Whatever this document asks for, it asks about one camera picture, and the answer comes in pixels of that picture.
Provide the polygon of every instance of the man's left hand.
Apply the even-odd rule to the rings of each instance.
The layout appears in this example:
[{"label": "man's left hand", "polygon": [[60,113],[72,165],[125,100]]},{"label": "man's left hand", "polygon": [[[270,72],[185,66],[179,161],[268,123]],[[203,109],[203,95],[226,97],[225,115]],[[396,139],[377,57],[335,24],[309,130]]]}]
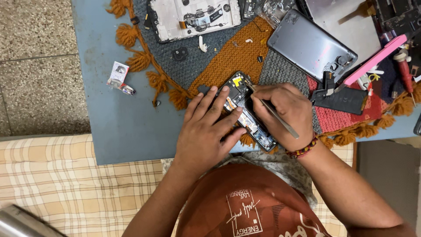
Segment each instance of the man's left hand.
[{"label": "man's left hand", "polygon": [[237,107],[224,119],[218,121],[229,94],[224,86],[211,105],[218,88],[211,87],[208,94],[199,93],[189,104],[184,115],[184,123],[177,141],[177,152],[171,166],[184,172],[189,177],[199,178],[204,172],[221,161],[246,133],[244,128],[237,128],[224,141],[222,137],[237,122],[242,108]]}]

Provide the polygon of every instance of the terrazzo floor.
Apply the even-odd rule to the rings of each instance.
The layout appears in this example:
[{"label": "terrazzo floor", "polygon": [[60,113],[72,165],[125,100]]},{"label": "terrazzo floor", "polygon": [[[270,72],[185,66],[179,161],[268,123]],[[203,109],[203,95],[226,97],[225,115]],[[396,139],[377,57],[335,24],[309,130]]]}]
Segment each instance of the terrazzo floor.
[{"label": "terrazzo floor", "polygon": [[2,0],[0,19],[0,137],[90,132],[70,0]]}]

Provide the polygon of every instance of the beaded bracelet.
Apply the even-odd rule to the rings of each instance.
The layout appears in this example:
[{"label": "beaded bracelet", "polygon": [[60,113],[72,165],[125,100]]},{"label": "beaded bracelet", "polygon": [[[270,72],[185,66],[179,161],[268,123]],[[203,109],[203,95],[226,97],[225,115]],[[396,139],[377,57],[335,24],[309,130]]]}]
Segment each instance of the beaded bracelet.
[{"label": "beaded bracelet", "polygon": [[303,156],[307,155],[307,153],[309,153],[313,149],[313,147],[317,143],[318,137],[319,136],[314,134],[313,140],[310,142],[310,144],[308,146],[304,147],[303,149],[296,150],[294,152],[291,152],[291,151],[285,151],[285,152],[291,159],[297,159],[299,157],[303,157]]}]

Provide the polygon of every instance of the man's right hand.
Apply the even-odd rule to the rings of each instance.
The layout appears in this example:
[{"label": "man's right hand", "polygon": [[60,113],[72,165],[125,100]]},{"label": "man's right hand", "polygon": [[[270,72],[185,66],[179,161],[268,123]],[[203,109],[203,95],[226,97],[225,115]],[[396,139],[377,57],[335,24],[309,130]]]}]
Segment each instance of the man's right hand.
[{"label": "man's right hand", "polygon": [[[251,95],[254,112],[266,125],[270,134],[288,151],[296,151],[309,145],[313,139],[313,114],[309,99],[290,83],[255,86],[255,89]],[[294,128],[300,137],[295,139],[259,99],[270,100],[278,115]]]}]

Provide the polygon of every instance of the plaid fabric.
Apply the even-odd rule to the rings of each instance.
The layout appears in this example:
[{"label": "plaid fabric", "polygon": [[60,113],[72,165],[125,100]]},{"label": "plaid fabric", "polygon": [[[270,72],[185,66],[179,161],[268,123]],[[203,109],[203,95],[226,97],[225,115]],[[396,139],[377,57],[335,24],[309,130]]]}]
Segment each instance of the plaid fabric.
[{"label": "plaid fabric", "polygon": [[[332,151],[345,163],[352,167],[352,155],[354,154],[354,144],[348,144],[346,146],[333,145]],[[329,210],[319,192],[313,183],[313,194],[317,199],[317,206],[313,210],[320,222],[324,225],[326,231],[333,237],[345,237],[346,228],[345,226],[332,214]]]},{"label": "plaid fabric", "polygon": [[[352,164],[351,145],[333,151]],[[90,134],[0,142],[0,207],[16,204],[67,236],[121,236],[162,177],[160,160],[97,166]],[[315,196],[326,230],[346,236]]]}]

